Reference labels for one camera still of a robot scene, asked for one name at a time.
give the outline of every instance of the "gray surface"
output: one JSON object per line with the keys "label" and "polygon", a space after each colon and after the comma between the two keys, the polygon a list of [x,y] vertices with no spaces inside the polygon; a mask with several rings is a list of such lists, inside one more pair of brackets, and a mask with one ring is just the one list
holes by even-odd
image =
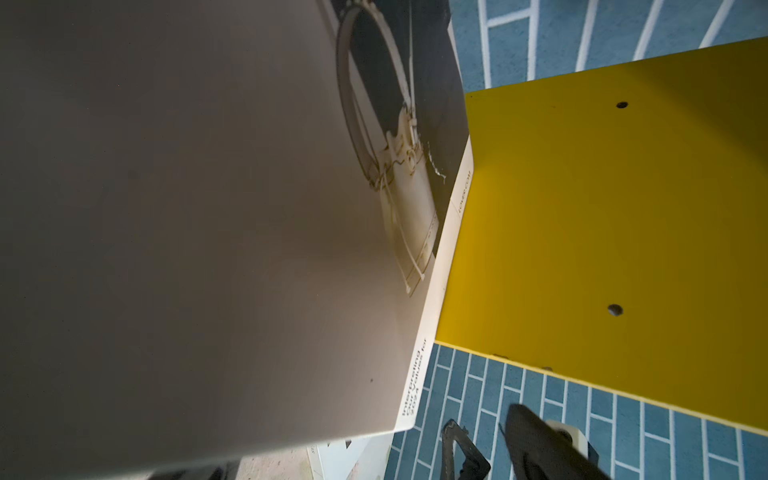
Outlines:
{"label": "gray surface", "polygon": [[4,2],[0,31],[0,476],[392,428],[423,298],[316,5]]}

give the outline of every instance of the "blue tile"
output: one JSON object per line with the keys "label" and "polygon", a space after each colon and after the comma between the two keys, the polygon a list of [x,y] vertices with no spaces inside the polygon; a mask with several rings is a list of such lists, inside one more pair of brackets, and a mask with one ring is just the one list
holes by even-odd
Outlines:
{"label": "blue tile", "polygon": [[[506,429],[507,413],[509,412],[509,406],[513,403],[520,403],[520,395],[511,390],[505,390],[502,396],[502,413],[498,420],[503,429]],[[507,450],[504,436],[499,431],[498,425],[496,425],[496,431],[498,434],[496,435],[496,455],[493,458],[493,465],[491,465],[492,477],[506,480],[509,478],[511,470],[511,459],[509,458],[509,450]]]}
{"label": "blue tile", "polygon": [[736,429],[734,427],[707,422],[707,443],[709,444],[709,453],[731,460],[737,459]]}
{"label": "blue tile", "polygon": [[491,465],[491,477],[500,478],[501,480],[507,480],[509,478],[509,472],[512,468],[512,461],[509,458],[509,450],[507,450],[507,443],[504,440],[504,436],[496,427],[498,434],[496,435],[496,455],[493,458],[493,465]]}
{"label": "blue tile", "polygon": [[588,0],[541,0],[536,44],[536,78],[576,70]]}
{"label": "blue tile", "polygon": [[422,390],[422,398],[419,400],[419,410],[416,413],[416,426],[421,428],[421,426],[424,424],[424,412],[427,409],[427,398],[429,397],[429,392],[426,390]]}
{"label": "blue tile", "polygon": [[461,475],[462,466],[464,465],[465,460],[466,460],[466,456],[464,455],[464,452],[458,447],[458,445],[454,444],[453,472],[454,472],[455,478],[458,478]]}
{"label": "blue tile", "polygon": [[640,402],[616,399],[616,459],[640,468]]}
{"label": "blue tile", "polygon": [[616,476],[614,477],[614,480],[640,480],[640,474],[616,465]]}
{"label": "blue tile", "polygon": [[491,452],[493,451],[494,435],[498,431],[498,426],[496,425],[496,417],[480,412],[480,422],[478,423],[475,446],[487,459],[491,458]]}
{"label": "blue tile", "polygon": [[386,470],[384,471],[384,480],[395,480],[395,470],[397,470],[397,460],[400,458],[400,454],[394,450],[389,450],[389,460],[386,463]]}
{"label": "blue tile", "polygon": [[664,480],[671,477],[670,446],[658,440],[645,439],[645,478]]}
{"label": "blue tile", "polygon": [[702,480],[701,419],[675,412],[674,444],[677,480]]}
{"label": "blue tile", "polygon": [[582,433],[587,431],[587,386],[568,383],[568,404],[565,406],[565,423]]}
{"label": "blue tile", "polygon": [[469,354],[457,350],[456,357],[453,359],[451,385],[448,387],[448,396],[452,396],[457,400],[461,400],[464,394],[464,379],[467,376],[468,363]]}
{"label": "blue tile", "polygon": [[715,37],[712,45],[768,35],[768,2],[765,0],[737,0]]}
{"label": "blue tile", "polygon": [[488,18],[506,15],[531,6],[531,0],[487,0],[485,12]]}
{"label": "blue tile", "polygon": [[438,345],[439,347],[439,353],[437,355],[437,363],[438,365],[442,366],[451,366],[451,358],[453,358],[453,349],[450,349],[448,347]]}
{"label": "blue tile", "polygon": [[531,409],[536,415],[541,411],[541,387],[544,383],[544,376],[541,373],[528,370],[525,373],[525,390],[523,391],[523,404]]}
{"label": "blue tile", "polygon": [[587,68],[632,60],[652,1],[598,2]]}
{"label": "blue tile", "polygon": [[611,436],[613,426],[602,420],[592,419],[589,426],[589,442],[598,451],[598,466],[605,473],[611,473]]}
{"label": "blue tile", "polygon": [[739,480],[739,467],[710,458],[710,480]]}
{"label": "blue tile", "polygon": [[474,0],[450,0],[450,5],[464,92],[482,90],[485,88],[485,81],[480,50],[478,3]]}
{"label": "blue tile", "polygon": [[768,437],[741,432],[747,480],[768,478]]}
{"label": "blue tile", "polygon": [[442,414],[442,425],[440,428],[445,426],[446,423],[448,423],[448,420],[453,420],[454,422],[458,423],[458,411],[461,408],[462,404],[459,402],[454,402],[451,399],[447,399],[445,401],[445,411],[443,411]]}
{"label": "blue tile", "polygon": [[504,385],[513,389],[520,389],[523,384],[523,369],[519,366],[507,365],[507,376]]}
{"label": "blue tile", "polygon": [[699,48],[722,0],[664,0],[645,58]]}
{"label": "blue tile", "polygon": [[488,30],[491,86],[501,87],[528,77],[528,20],[517,20]]}
{"label": "blue tile", "polygon": [[472,360],[469,363],[469,372],[474,376],[483,377],[485,374],[485,358],[477,355],[472,355]]}
{"label": "blue tile", "polygon": [[398,449],[402,448],[402,440],[405,438],[406,433],[405,432],[397,432],[395,436],[392,437],[392,446]]}
{"label": "blue tile", "polygon": [[411,480],[419,440],[418,430],[409,430],[406,433],[406,443],[402,446],[402,452],[400,453],[402,458],[400,459],[400,470],[397,472],[397,480]]}
{"label": "blue tile", "polygon": [[556,402],[563,402],[563,395],[565,392],[565,380],[557,377],[547,377],[547,391],[545,397]]}
{"label": "blue tile", "polygon": [[511,390],[505,390],[504,396],[502,396],[502,411],[498,417],[498,422],[502,424],[502,428],[506,428],[509,406],[513,403],[520,403],[520,394]]}
{"label": "blue tile", "polygon": [[614,418],[614,394],[592,389],[592,413],[606,419]]}
{"label": "blue tile", "polygon": [[[437,465],[435,467],[435,470],[439,470],[439,469],[440,469],[440,465]],[[429,467],[425,467],[424,465],[417,463],[416,470],[414,470],[413,472],[413,480],[426,480],[427,478],[429,478],[429,475],[431,473],[432,472],[430,471]]]}
{"label": "blue tile", "polygon": [[670,438],[670,411],[645,404],[645,432]]}
{"label": "blue tile", "polygon": [[543,420],[555,420],[561,422],[563,418],[563,408],[551,403],[544,404],[544,415],[541,416]]}
{"label": "blue tile", "polygon": [[475,436],[475,422],[478,419],[478,410],[480,409],[480,392],[482,382],[475,379],[467,379],[467,393],[462,407],[462,418],[459,425],[466,429],[469,438]]}
{"label": "blue tile", "polygon": [[502,376],[504,364],[496,360],[488,361],[488,371],[485,374],[485,390],[482,394],[482,408],[489,412],[496,412],[498,399],[502,390]]}
{"label": "blue tile", "polygon": [[432,463],[432,451],[442,429],[440,417],[442,416],[443,400],[445,400],[448,374],[448,370],[445,369],[435,370],[435,381],[432,384],[432,394],[429,397],[429,405],[427,405],[426,419],[424,421],[424,438],[422,440],[422,447],[419,450],[419,459],[422,462]]}
{"label": "blue tile", "polygon": [[438,451],[437,451],[437,459],[435,460],[435,467],[432,470],[432,479],[431,480],[440,480],[440,462],[442,458],[442,443],[438,443]]}
{"label": "blue tile", "polygon": [[426,387],[429,387],[432,384],[432,373],[435,371],[435,365],[437,365],[437,352],[440,350],[439,347],[440,345],[434,345],[432,347],[432,353],[429,355],[429,365],[427,366],[427,373],[424,376],[424,386]]}

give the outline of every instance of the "hole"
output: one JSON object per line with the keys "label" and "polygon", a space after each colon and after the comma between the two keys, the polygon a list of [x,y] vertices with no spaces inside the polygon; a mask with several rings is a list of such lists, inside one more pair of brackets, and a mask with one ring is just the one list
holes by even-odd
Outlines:
{"label": "hole", "polygon": [[608,312],[610,312],[611,315],[613,315],[613,316],[619,316],[622,313],[624,313],[624,309],[621,308],[621,305],[617,305],[615,303],[612,303],[611,305],[608,306]]}
{"label": "hole", "polygon": [[568,444],[573,445],[574,438],[571,436],[570,433],[566,432],[565,430],[558,430],[558,433],[562,435],[562,437],[565,439]]}

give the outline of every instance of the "yellow board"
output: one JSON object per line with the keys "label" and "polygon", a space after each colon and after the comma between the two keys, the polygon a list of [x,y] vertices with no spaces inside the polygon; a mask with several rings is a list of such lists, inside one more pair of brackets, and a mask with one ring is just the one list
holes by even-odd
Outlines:
{"label": "yellow board", "polygon": [[763,38],[468,94],[439,343],[768,430],[767,92]]}

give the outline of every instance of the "floor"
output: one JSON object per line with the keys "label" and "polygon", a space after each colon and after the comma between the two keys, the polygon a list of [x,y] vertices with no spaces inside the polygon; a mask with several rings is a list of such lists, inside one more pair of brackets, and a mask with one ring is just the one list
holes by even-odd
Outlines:
{"label": "floor", "polygon": [[765,0],[450,0],[466,92],[768,35]]}
{"label": "floor", "polygon": [[[768,437],[444,346],[433,349],[424,385],[416,427],[395,435],[384,480],[437,480],[439,431],[450,419],[490,461],[488,480],[511,480],[497,424],[513,402],[577,426],[617,480],[768,478]],[[457,471],[462,462],[459,450]]]}

